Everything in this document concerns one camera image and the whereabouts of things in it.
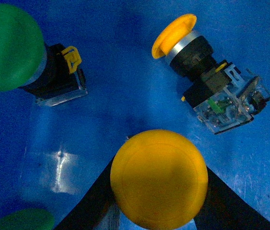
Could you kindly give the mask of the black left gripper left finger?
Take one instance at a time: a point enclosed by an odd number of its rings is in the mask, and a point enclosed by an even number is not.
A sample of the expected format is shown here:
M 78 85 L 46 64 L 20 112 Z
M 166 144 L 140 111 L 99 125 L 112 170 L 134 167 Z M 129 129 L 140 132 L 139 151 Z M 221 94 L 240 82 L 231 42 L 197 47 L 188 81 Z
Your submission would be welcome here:
M 55 227 L 56 230 L 117 230 L 120 210 L 110 182 L 110 161 L 84 197 Z

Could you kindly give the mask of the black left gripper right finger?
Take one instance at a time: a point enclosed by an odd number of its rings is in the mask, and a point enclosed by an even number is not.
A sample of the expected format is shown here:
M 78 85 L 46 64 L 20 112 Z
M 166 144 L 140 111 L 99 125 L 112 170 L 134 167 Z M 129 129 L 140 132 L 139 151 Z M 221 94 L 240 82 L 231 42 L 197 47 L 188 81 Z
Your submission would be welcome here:
M 237 195 L 211 169 L 205 202 L 194 222 L 198 230 L 270 230 L 270 221 Z

